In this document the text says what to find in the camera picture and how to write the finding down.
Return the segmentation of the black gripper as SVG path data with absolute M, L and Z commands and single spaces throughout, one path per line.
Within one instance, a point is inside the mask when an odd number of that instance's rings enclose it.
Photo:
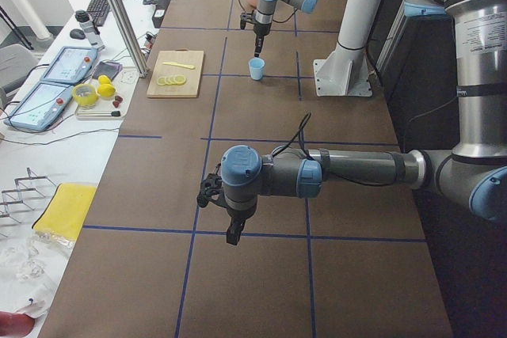
M 259 57 L 264 43 L 264 37 L 270 33 L 271 24 L 263 24 L 258 21 L 253 23 L 253 30 L 256 35 L 255 38 L 255 47 L 254 47 L 254 56 Z
M 237 245 L 245 227 L 246 220 L 254 215 L 256 205 L 254 204 L 245 210 L 237 210 L 233 207 L 227 206 L 226 210 L 231 217 L 231 224 L 229 225 L 226 233 L 226 241 L 227 244 Z

